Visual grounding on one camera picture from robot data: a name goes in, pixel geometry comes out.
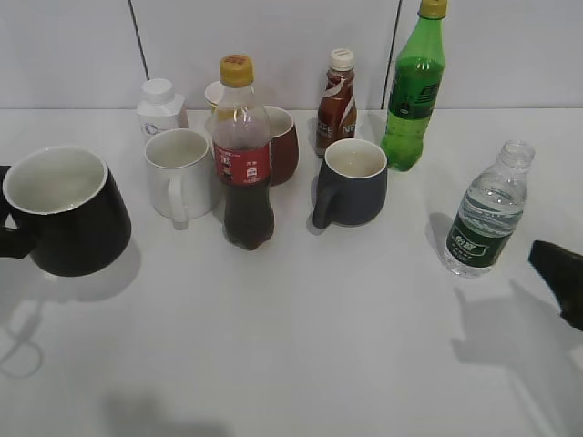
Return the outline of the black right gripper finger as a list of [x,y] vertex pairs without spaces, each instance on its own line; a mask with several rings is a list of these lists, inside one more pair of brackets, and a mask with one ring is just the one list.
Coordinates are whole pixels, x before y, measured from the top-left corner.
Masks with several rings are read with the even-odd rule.
[[528,262],[549,286],[560,317],[582,330],[582,256],[543,240],[532,243]]

